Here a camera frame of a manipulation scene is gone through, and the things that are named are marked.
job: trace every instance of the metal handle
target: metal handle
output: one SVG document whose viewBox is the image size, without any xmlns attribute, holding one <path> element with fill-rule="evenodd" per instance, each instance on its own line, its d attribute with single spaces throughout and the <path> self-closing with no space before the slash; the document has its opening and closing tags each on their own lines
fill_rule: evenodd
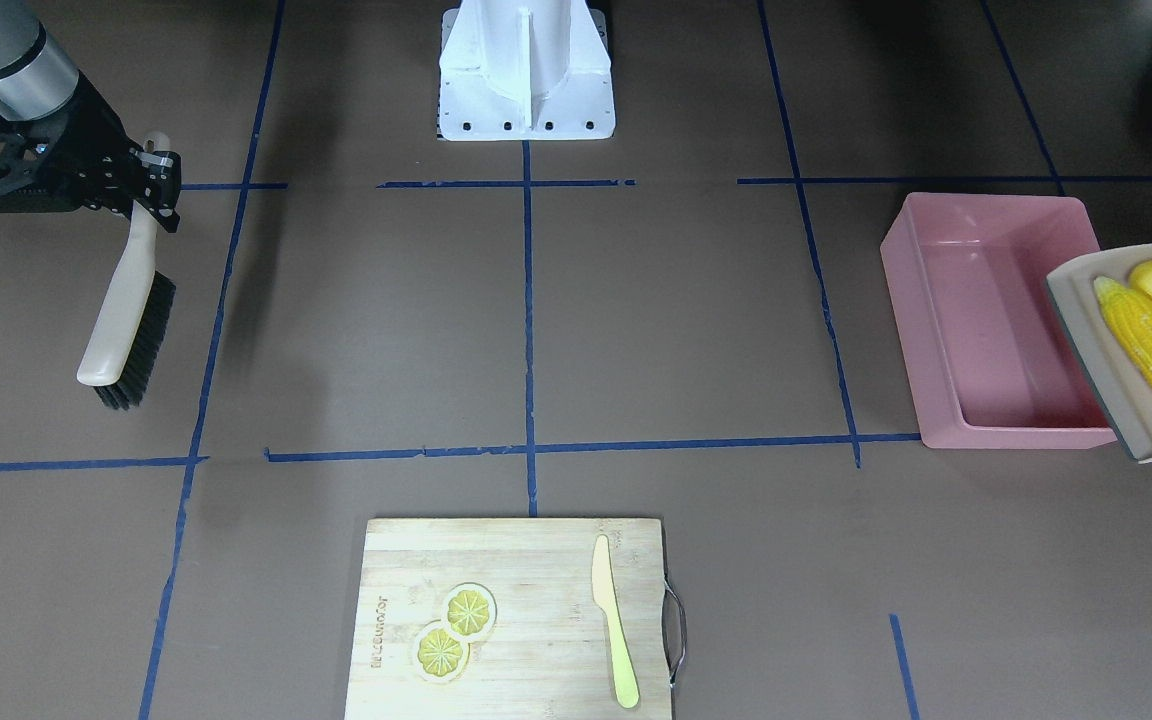
<svg viewBox="0 0 1152 720">
<path fill-rule="evenodd" d="M 664 592 L 666 593 L 667 600 L 673 600 L 673 606 L 677 607 L 679 609 L 679 643 L 681 647 L 679 647 L 677 661 L 673 662 L 673 666 L 669 667 L 669 691 L 673 691 L 675 684 L 679 683 L 679 670 L 682 670 L 682 664 L 684 664 L 687 660 L 687 614 L 684 611 L 682 611 L 682 601 L 679 600 L 679 593 L 673 592 L 673 586 L 669 585 L 669 578 L 664 579 Z M 666 652 L 666 660 L 668 660 L 669 634 L 665 632 L 664 637 L 666 637 L 667 641 L 664 652 Z"/>
</svg>

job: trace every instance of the yellow knife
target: yellow knife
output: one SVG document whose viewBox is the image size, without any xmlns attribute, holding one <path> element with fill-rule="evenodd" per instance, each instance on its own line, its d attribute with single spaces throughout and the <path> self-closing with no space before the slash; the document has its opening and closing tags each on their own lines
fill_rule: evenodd
<svg viewBox="0 0 1152 720">
<path fill-rule="evenodd" d="M 626 644 L 626 629 L 621 628 L 621 609 L 616 605 L 616 585 L 612 584 L 612 551 L 607 536 L 598 536 L 594 541 L 594 562 L 591 570 L 594 585 L 594 602 L 607 615 L 607 637 L 612 650 L 612 680 L 616 684 L 616 702 L 621 707 L 634 707 L 639 703 L 639 680 L 634 675 L 630 649 Z"/>
</svg>

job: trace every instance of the wooden cutting board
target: wooden cutting board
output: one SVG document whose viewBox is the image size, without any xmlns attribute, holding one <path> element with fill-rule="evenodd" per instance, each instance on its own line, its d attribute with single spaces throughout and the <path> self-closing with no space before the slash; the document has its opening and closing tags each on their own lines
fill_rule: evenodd
<svg viewBox="0 0 1152 720">
<path fill-rule="evenodd" d="M 608 537 L 639 705 L 616 703 L 594 605 L 594 539 Z M 477 583 L 492 632 L 447 684 L 422 679 L 417 632 Z M 362 553 L 346 720 L 669 720 L 659 520 L 371 520 Z"/>
</svg>

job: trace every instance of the pink container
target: pink container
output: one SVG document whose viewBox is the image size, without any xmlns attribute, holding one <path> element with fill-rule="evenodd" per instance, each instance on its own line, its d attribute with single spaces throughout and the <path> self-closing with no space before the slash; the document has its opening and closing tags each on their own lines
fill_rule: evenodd
<svg viewBox="0 0 1152 720">
<path fill-rule="evenodd" d="M 1115 441 L 1046 286 L 1052 270 L 1098 250 L 1071 197 L 905 197 L 882 267 L 924 445 Z"/>
</svg>

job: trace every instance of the white and black brush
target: white and black brush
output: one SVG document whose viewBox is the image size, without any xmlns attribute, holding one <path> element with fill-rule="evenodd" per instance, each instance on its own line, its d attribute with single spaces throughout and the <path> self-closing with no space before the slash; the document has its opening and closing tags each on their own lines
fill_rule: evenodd
<svg viewBox="0 0 1152 720">
<path fill-rule="evenodd" d="M 162 132 L 151 132 L 146 150 L 169 150 Z M 78 364 L 78 382 L 96 388 L 106 407 L 139 406 L 168 328 L 175 285 L 156 272 L 154 243 L 159 223 L 139 202 L 132 202 L 127 249 L 109 279 L 105 302 L 96 317 L 88 350 Z"/>
</svg>

